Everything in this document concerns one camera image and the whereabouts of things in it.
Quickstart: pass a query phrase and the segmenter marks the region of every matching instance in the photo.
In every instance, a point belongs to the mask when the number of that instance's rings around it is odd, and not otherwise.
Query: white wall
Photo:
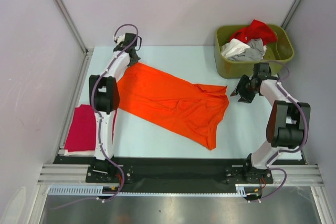
[[[113,45],[115,29],[139,27],[145,45],[213,45],[215,29],[254,18],[280,25],[293,0],[64,0],[89,47]]]
[[[303,0],[289,25],[296,51],[285,83],[293,95],[311,105],[305,151],[317,163],[336,207],[336,0]]]
[[[57,145],[83,55],[53,0],[0,0],[0,7],[1,219],[21,186],[26,215],[41,166]]]

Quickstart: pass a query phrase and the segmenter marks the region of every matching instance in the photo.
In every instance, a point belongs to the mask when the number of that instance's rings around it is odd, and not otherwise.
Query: orange shirt
[[[191,84],[142,63],[128,68],[118,82],[119,107],[209,150],[229,101],[226,87]]]

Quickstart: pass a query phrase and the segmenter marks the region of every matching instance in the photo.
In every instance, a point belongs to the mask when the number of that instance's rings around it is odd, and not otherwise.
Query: white table
[[[209,151],[196,142],[118,109],[114,130],[115,156],[176,158],[246,158],[265,141],[271,106],[264,97],[252,104],[229,97],[238,79],[223,79],[216,70],[213,47],[142,47],[141,62],[191,83],[227,86],[229,106],[217,127],[217,147]],[[96,47],[79,104],[89,104],[89,76],[99,74],[110,61],[113,47]],[[301,159],[300,153],[283,159]]]

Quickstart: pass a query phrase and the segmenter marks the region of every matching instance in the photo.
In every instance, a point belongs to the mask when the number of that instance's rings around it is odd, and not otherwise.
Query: olive green bin
[[[291,45],[288,36],[281,27],[277,25],[268,25],[277,35],[278,41],[268,43],[264,59],[261,62],[268,60],[275,60],[281,63],[287,63],[294,57],[293,46]],[[229,42],[233,33],[239,29],[246,27],[246,25],[222,26],[215,34],[215,61],[219,75],[225,79],[240,78],[244,74],[250,76],[253,74],[253,66],[258,61],[231,61],[225,59],[220,53],[222,46]],[[282,65],[276,62],[269,63],[272,74],[277,74]]]

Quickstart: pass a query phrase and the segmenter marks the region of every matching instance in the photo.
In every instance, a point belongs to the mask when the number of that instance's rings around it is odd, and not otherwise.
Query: metal floor
[[[48,196],[46,208],[77,199],[76,196]],[[233,197],[123,196],[105,204],[86,200],[44,211],[40,223],[317,224],[321,221],[310,187],[285,187],[261,204],[248,204],[243,198]]]

